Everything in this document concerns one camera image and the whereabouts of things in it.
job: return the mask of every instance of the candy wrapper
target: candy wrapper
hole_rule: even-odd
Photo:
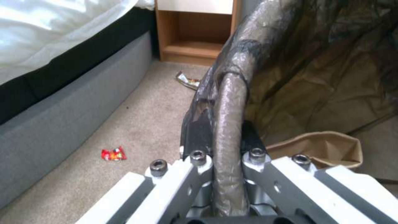
[[[103,158],[104,160],[115,160],[115,161],[127,159],[123,151],[123,148],[121,146],[112,151],[103,149],[101,152],[101,158]]]
[[[181,71],[179,73],[177,73],[176,75],[176,80],[181,83],[182,85],[191,88],[193,90],[197,90],[200,84],[200,80],[199,79],[190,79],[187,78],[184,73],[182,73]]]

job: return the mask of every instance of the white drawer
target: white drawer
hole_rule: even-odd
[[[158,10],[232,14],[234,0],[158,0]]]

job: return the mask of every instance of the red candy wrapper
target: red candy wrapper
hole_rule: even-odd
[[[101,152],[101,158],[103,158],[104,160],[115,160],[115,161],[127,159],[123,151],[123,148],[121,146],[112,151],[103,149]]]

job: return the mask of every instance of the gray upholstered bed frame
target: gray upholstered bed frame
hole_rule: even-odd
[[[148,32],[1,125],[0,208],[78,149],[138,86],[151,61]]]

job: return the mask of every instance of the black mattress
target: black mattress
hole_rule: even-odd
[[[151,31],[153,54],[158,54],[155,12],[133,8],[123,17],[37,70],[0,86],[0,125],[50,96]]]

